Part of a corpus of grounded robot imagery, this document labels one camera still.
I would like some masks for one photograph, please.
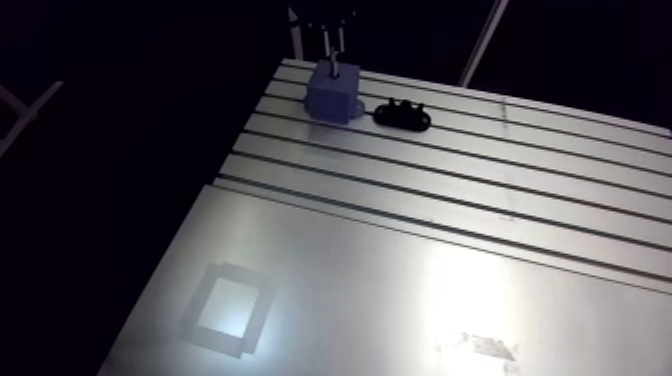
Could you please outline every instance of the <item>black background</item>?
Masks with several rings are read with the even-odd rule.
[[[490,3],[358,7],[345,60],[455,84]],[[511,0],[473,87],[670,126],[664,8]],[[0,160],[17,372],[95,374],[289,52],[286,23],[275,2],[2,3],[0,82],[32,103],[65,81]]]

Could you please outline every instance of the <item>black plastic part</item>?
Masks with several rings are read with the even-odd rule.
[[[380,125],[401,128],[414,132],[424,132],[432,124],[432,118],[423,111],[425,105],[420,103],[416,108],[411,102],[402,100],[399,105],[394,98],[388,104],[382,104],[373,113],[373,120]]]

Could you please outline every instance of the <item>metal rod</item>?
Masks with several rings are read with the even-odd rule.
[[[481,30],[481,35],[478,37],[473,51],[471,51],[471,56],[469,56],[469,61],[467,61],[467,65],[464,67],[464,71],[462,71],[462,76],[460,77],[459,82],[460,86],[469,86],[469,83],[474,76],[474,72],[476,72],[476,68],[481,62],[481,58],[485,53],[485,49],[488,48],[490,39],[495,33],[495,29],[497,29],[497,25],[499,24],[499,21],[502,18],[504,10],[508,4],[509,0],[495,0],[495,3],[492,5],[492,10],[490,11],[488,19],[485,21],[483,30]]]
[[[294,13],[292,8],[287,8],[289,11],[289,22],[294,22],[299,18]],[[303,39],[301,38],[301,26],[297,23],[290,31],[292,34],[292,49],[294,50],[294,59],[303,60]]]
[[[331,61],[331,78],[338,78],[338,61],[336,61],[336,54],[338,54],[338,52],[332,47],[331,52],[329,53],[329,60]]]
[[[324,26],[322,26],[322,33],[324,34],[324,56],[329,56],[331,53],[331,48],[329,47],[329,32]]]
[[[345,35],[343,32],[343,27],[345,26],[345,21],[341,21],[341,25],[338,27],[338,40],[340,42],[340,53],[345,52]]]

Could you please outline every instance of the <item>blue block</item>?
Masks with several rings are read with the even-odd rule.
[[[308,82],[308,93],[304,100],[310,117],[332,123],[347,124],[350,119],[364,113],[364,104],[357,100],[359,91],[359,67],[338,64],[339,76],[330,76],[330,63],[317,63]]]

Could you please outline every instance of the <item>aluminum t-slot table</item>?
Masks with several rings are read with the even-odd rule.
[[[672,140],[362,72],[311,120],[284,60],[100,375],[672,374]],[[387,97],[432,127],[376,125]]]

